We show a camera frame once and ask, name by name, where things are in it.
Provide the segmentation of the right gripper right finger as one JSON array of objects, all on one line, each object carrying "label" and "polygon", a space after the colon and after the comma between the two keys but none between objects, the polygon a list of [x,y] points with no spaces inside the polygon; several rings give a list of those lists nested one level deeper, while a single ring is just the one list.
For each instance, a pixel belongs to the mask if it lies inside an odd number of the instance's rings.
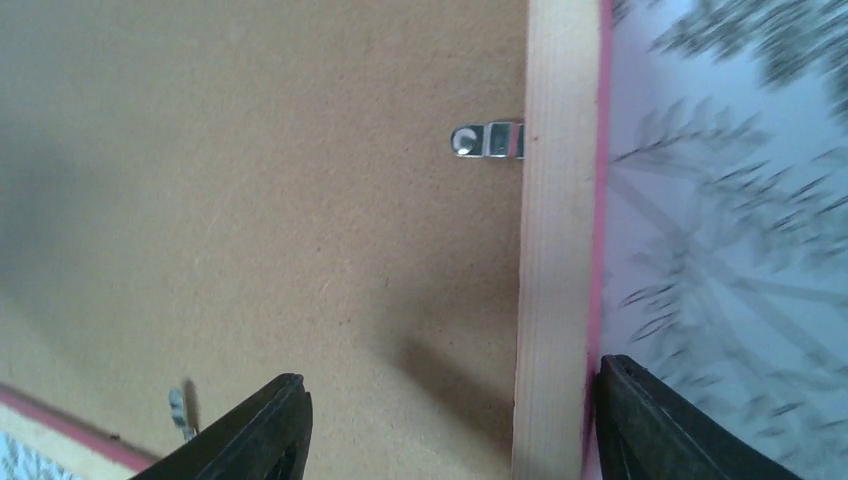
[{"label": "right gripper right finger", "polygon": [[795,479],[627,355],[605,355],[594,380],[604,479]]}]

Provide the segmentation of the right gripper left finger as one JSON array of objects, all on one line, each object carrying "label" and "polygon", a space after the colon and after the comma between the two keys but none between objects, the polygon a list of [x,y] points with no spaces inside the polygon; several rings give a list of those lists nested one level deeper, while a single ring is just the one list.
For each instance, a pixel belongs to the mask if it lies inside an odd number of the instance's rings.
[{"label": "right gripper left finger", "polygon": [[136,480],[304,477],[313,404],[300,374],[281,374]]}]

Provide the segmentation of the pink picture frame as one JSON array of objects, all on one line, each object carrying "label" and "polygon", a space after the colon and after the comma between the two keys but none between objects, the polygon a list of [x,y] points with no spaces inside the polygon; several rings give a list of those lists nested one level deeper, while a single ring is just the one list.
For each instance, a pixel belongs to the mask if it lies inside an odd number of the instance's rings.
[{"label": "pink picture frame", "polygon": [[310,479],[511,473],[523,1],[5,1],[1,379],[154,454],[284,372]]}]

